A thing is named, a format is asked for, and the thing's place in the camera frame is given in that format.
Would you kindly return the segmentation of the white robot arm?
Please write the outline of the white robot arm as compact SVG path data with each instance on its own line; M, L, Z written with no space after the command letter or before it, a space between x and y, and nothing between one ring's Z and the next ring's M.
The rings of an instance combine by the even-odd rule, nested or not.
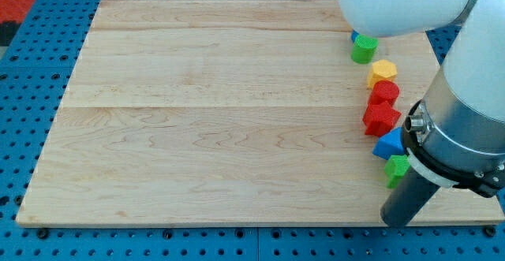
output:
M407 116L402 142L426 180L494 196L504 186L504 0L338 1L362 35L460 26L439 72Z

